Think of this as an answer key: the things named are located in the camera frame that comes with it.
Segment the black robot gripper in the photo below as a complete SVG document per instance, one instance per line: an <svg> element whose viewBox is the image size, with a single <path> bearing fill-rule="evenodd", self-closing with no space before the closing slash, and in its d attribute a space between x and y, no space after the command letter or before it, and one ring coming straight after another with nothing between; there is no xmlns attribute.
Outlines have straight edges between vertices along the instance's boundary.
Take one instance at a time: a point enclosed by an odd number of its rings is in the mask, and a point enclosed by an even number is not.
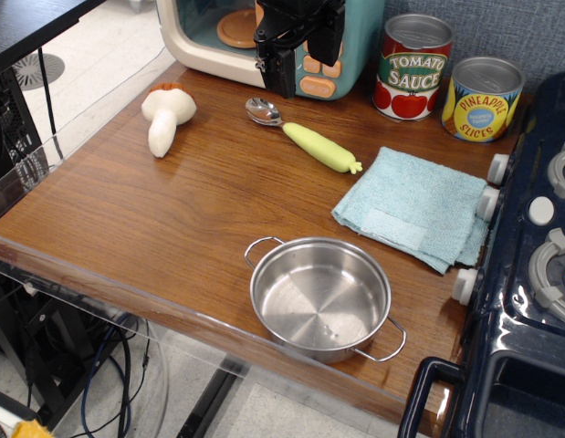
<svg viewBox="0 0 565 438"><path fill-rule="evenodd" d="M345 26L344 1L257 1L262 17L254 34L256 68L266 89L285 99L296 95L296 57L290 48L274 43L307 41L311 57L333 67L340 55Z"/></svg>

